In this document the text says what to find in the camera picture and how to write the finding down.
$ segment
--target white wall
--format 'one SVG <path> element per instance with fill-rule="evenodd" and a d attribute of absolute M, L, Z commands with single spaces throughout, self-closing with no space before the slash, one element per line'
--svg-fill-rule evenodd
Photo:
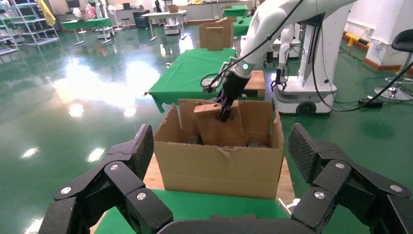
<path fill-rule="evenodd" d="M 401 65 L 406 52 L 398 52 L 391 47 L 394 38 L 400 32 L 413 29 L 413 1 L 385 0 L 371 39 L 372 46 L 366 58 L 383 65 Z"/>
<path fill-rule="evenodd" d="M 371 41 L 371 29 L 380 21 L 378 12 L 386 0 L 358 0 L 354 3 L 344 30 L 365 40 Z"/>

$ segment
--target cardboard box on table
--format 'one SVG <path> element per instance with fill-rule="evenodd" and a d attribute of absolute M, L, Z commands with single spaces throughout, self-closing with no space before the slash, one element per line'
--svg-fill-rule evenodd
<path fill-rule="evenodd" d="M 199 134 L 195 107 L 209 103 L 179 100 L 181 124 L 173 105 L 159 126 L 155 155 L 165 189 L 275 199 L 284 150 L 278 111 L 273 112 L 271 102 L 239 102 L 245 137 L 269 148 L 185 143 Z"/>
<path fill-rule="evenodd" d="M 214 48 L 210 50 L 232 48 L 234 44 L 234 24 L 232 22 L 203 23 L 199 26 L 199 41 L 201 48 Z"/>

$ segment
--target table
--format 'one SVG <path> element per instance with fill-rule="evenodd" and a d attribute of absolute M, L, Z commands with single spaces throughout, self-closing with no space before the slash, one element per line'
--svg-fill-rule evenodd
<path fill-rule="evenodd" d="M 241 54 L 241 36 L 246 36 L 251 20 L 252 16 L 237 17 L 237 21 L 234 23 L 235 50 L 238 58 Z"/>
<path fill-rule="evenodd" d="M 246 5 L 232 6 L 231 8 L 224 8 L 222 17 L 246 16 L 248 7 Z"/>
<path fill-rule="evenodd" d="M 88 21 L 72 20 L 72 21 L 64 22 L 62 23 L 62 25 L 66 30 L 74 31 L 76 39 L 77 39 L 77 43 L 75 45 L 80 45 L 80 44 L 83 44 L 85 41 L 79 40 L 79 36 L 77 35 L 76 29 L 100 28 L 104 30 L 104 28 L 106 27 L 112 27 L 112 21 L 110 18 L 90 19 Z M 103 36 L 105 38 L 105 41 L 102 42 L 102 44 L 106 44 L 111 41 L 111 40 L 107 40 L 105 33 L 103 33 Z"/>
<path fill-rule="evenodd" d="M 256 214 L 257 218 L 287 218 L 279 205 L 270 199 L 232 197 L 177 191 L 153 190 L 173 213 L 173 220 L 207 219 L 210 215 L 241 217 Z M 134 234 L 116 208 L 103 218 L 95 234 Z"/>
<path fill-rule="evenodd" d="M 201 79 L 208 74 L 219 73 L 223 62 L 229 61 L 229 57 L 234 54 L 235 50 L 232 48 L 219 51 L 186 50 L 149 90 L 159 111 L 164 112 L 163 103 L 178 105 L 179 99 L 215 98 L 217 92 L 203 92 Z M 248 99 L 263 100 L 263 97 L 248 96 Z"/>
<path fill-rule="evenodd" d="M 159 20 L 159 19 L 170 19 L 170 18 L 180 18 L 181 23 L 180 23 L 180 29 L 182 32 L 182 37 L 181 39 L 184 39 L 184 17 L 183 14 L 185 14 L 187 11 L 186 10 L 179 10 L 177 13 L 169 13 L 169 12 L 153 12 L 153 13 L 148 13 L 142 15 L 143 17 L 148 17 L 149 19 L 149 27 L 150 27 L 150 33 L 152 34 L 152 38 L 150 41 L 153 41 L 156 39 L 156 37 L 153 35 L 153 29 L 152 29 L 152 21 L 151 20 Z"/>

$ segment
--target white robot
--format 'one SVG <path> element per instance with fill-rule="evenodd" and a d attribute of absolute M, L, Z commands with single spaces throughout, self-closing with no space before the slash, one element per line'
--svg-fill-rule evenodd
<path fill-rule="evenodd" d="M 214 79 L 203 79 L 201 86 L 205 92 L 212 92 L 225 79 L 223 87 L 217 95 L 217 102 L 223 104 L 220 120 L 226 121 L 229 117 L 232 102 L 242 93 L 244 87 L 251 78 L 251 71 L 255 64 L 265 54 L 265 50 L 273 44 L 274 40 L 281 34 L 281 30 L 294 23 L 304 23 L 307 30 L 304 39 L 305 54 L 302 55 L 299 75 L 281 79 L 283 64 L 278 66 L 278 77 L 274 87 L 274 103 L 281 113 L 315 114 L 329 113 L 331 109 L 324 105 L 318 98 L 312 73 L 315 72 L 319 92 L 324 96 L 328 104 L 333 104 L 332 91 L 336 87 L 328 81 L 332 78 L 336 66 L 339 42 L 342 36 L 344 23 L 351 6 L 356 0 L 268 0 L 263 2 L 257 9 L 247 32 L 245 48 L 241 51 L 240 60 L 230 58 L 230 62 L 223 65 L 221 72 Z M 331 42 L 324 43 L 324 64 L 326 75 L 323 70 L 321 55 L 322 46 L 314 49 L 315 43 L 322 37 L 316 38 L 317 27 L 323 23 L 324 37 L 338 37 Z M 312 69 L 312 59 L 315 59 L 315 71 Z"/>

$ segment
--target black cable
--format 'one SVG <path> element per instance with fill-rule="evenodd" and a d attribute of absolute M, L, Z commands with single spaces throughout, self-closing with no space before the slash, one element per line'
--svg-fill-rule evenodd
<path fill-rule="evenodd" d="M 303 2 L 304 0 L 300 0 L 291 10 L 290 13 L 288 13 L 288 15 L 285 17 L 285 19 L 278 25 L 278 27 L 274 30 L 274 32 L 272 32 L 269 36 L 267 36 L 267 39 L 265 39 L 263 42 L 261 42 L 257 47 L 255 47 L 252 51 L 248 52 L 246 55 L 244 55 L 242 58 L 238 59 L 237 61 L 235 61 L 234 63 L 230 64 L 227 68 L 225 68 L 224 70 L 222 70 L 215 78 L 214 80 L 212 80 L 211 84 L 209 84 L 208 88 L 211 89 L 212 84 L 214 82 L 216 82 L 219 77 L 226 72 L 229 68 L 233 67 L 235 64 L 239 63 L 240 61 L 244 60 L 246 57 L 250 56 L 252 53 L 254 53 L 256 50 L 258 50 L 261 46 L 263 46 L 265 43 L 267 43 L 267 41 L 271 40 L 271 38 L 279 31 L 279 29 L 284 25 L 284 23 L 288 20 L 288 18 L 290 18 L 290 16 L 293 14 L 293 12 L 297 9 L 297 7 Z"/>
<path fill-rule="evenodd" d="M 318 30 L 317 30 L 317 36 L 315 37 L 317 40 L 315 41 L 315 46 L 313 47 L 313 53 L 316 52 L 316 47 L 317 47 L 318 38 L 319 38 L 319 34 L 320 34 L 321 28 L 322 28 L 322 21 L 321 21 L 321 23 L 320 23 L 320 25 L 319 25 L 319 28 L 318 28 Z M 370 99 L 368 102 L 366 102 L 366 103 L 364 103 L 363 105 L 358 106 L 358 107 L 356 107 L 356 108 L 353 108 L 353 109 L 344 109 L 344 110 L 336 109 L 336 108 L 330 106 L 330 105 L 327 104 L 327 103 L 325 102 L 325 100 L 322 98 L 322 96 L 321 96 L 321 94 L 320 94 L 320 92 L 319 92 L 319 88 L 317 87 L 316 76 L 315 76 L 315 74 L 314 74 L 314 71 L 315 71 L 315 69 L 314 69 L 314 67 L 315 67 L 315 57 L 312 58 L 312 63 L 311 63 L 311 65 L 312 65 L 312 69 L 313 69 L 313 72 L 312 72 L 312 73 L 313 73 L 314 87 L 315 87 L 315 89 L 316 89 L 316 93 L 317 93 L 318 97 L 319 97 L 320 100 L 324 103 L 324 105 L 326 105 L 328 108 L 330 108 L 330 109 L 332 109 L 332 110 L 334 110 L 334 111 L 338 111 L 338 112 L 350 112 L 350 111 L 359 110 L 359 109 L 363 108 L 364 106 L 370 104 L 372 101 L 376 100 L 381 94 L 383 94 L 388 88 L 390 88 L 400 77 L 402 77 L 407 71 L 410 70 L 410 68 L 413 66 L 413 62 L 411 62 L 405 69 L 403 69 L 403 71 L 401 71 L 386 87 L 384 87 L 382 91 L 380 91 L 378 94 L 376 94 L 376 95 L 375 95 L 372 99 Z"/>
<path fill-rule="evenodd" d="M 202 79 L 201 79 L 201 82 L 200 82 L 201 87 L 203 87 L 203 86 L 202 86 L 202 81 L 204 81 L 204 79 L 206 79 L 206 78 L 209 77 L 209 76 L 216 76 L 216 75 L 218 75 L 218 73 L 211 73 L 211 74 L 208 74 L 208 75 L 204 76 L 204 78 L 202 78 Z"/>

